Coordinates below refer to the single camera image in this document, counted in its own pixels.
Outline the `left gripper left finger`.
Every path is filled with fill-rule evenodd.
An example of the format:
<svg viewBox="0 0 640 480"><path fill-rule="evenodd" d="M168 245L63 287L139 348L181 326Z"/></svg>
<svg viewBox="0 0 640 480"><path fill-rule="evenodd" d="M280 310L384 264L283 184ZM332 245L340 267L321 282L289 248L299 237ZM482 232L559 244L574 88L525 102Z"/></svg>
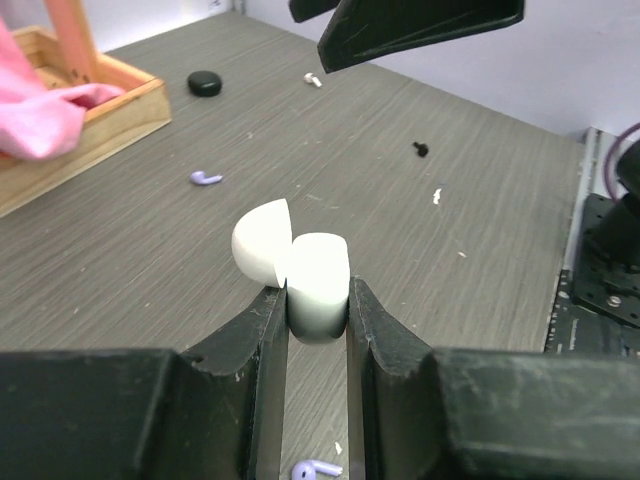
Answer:
<svg viewBox="0 0 640 480"><path fill-rule="evenodd" d="M185 352L1 356L5 479L275 479L286 294L252 303Z"/></svg>

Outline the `white earbud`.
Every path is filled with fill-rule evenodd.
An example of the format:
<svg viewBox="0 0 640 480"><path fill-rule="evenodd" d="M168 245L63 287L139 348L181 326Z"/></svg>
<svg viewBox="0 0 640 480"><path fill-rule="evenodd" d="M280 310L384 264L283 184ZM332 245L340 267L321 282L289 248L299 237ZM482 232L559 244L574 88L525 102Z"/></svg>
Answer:
<svg viewBox="0 0 640 480"><path fill-rule="evenodd" d="M304 75L304 81L309 85L314 85L316 88L322 87L322 83L319 78L311 72Z"/></svg>

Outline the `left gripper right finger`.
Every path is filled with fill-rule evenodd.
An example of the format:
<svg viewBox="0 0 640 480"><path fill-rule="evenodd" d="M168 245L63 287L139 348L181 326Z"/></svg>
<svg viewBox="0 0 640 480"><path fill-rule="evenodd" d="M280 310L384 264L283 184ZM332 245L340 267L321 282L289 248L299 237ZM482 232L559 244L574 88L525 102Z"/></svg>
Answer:
<svg viewBox="0 0 640 480"><path fill-rule="evenodd" d="M350 282L353 479L635 479L639 364L433 348Z"/></svg>

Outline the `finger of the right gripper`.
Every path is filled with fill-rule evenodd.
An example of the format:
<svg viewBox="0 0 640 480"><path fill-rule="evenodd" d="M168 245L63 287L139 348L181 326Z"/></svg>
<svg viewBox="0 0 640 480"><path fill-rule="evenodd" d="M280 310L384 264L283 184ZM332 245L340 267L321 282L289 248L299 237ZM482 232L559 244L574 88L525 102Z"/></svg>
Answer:
<svg viewBox="0 0 640 480"><path fill-rule="evenodd" d="M289 0L290 14L296 23L302 23L334 10L340 0Z"/></svg>
<svg viewBox="0 0 640 480"><path fill-rule="evenodd" d="M507 28L524 19L523 0L341 1L318 54L327 73L389 54Z"/></svg>

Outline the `white earbud case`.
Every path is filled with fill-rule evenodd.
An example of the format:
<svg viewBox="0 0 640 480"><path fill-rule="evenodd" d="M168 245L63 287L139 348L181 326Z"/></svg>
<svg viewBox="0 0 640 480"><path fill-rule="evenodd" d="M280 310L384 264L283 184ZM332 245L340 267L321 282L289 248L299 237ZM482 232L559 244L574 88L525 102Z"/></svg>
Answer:
<svg viewBox="0 0 640 480"><path fill-rule="evenodd" d="M263 286L286 291L285 321L302 343L340 338L347 323L351 268L347 241L327 232L295 237L289 205L260 205L236 223L232 256L239 270Z"/></svg>

